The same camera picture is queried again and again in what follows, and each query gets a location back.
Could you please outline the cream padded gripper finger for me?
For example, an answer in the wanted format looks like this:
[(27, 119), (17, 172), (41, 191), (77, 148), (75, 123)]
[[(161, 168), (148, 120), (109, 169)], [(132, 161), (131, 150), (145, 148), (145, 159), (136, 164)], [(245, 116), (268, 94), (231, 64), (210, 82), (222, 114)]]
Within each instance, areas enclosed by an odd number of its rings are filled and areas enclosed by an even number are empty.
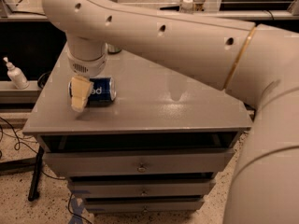
[(86, 77), (75, 75), (71, 78), (71, 107), (82, 112), (92, 93), (93, 83)]

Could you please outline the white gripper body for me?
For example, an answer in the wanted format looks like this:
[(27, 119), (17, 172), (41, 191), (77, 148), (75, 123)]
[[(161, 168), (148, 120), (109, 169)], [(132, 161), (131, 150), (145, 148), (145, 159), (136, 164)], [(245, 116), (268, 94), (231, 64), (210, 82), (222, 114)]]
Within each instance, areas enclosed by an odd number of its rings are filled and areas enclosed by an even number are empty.
[(71, 69), (84, 77), (96, 77), (105, 68), (107, 61), (107, 44), (67, 35), (67, 56)]

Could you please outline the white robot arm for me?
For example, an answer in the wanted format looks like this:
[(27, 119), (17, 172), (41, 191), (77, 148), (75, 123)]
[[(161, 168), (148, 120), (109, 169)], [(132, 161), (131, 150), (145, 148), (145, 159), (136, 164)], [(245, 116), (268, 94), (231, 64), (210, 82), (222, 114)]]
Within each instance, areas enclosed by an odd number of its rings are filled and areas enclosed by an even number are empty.
[(254, 107), (223, 224), (299, 224), (298, 34), (109, 0), (42, 0), (42, 7), (85, 77), (101, 73), (114, 45)]

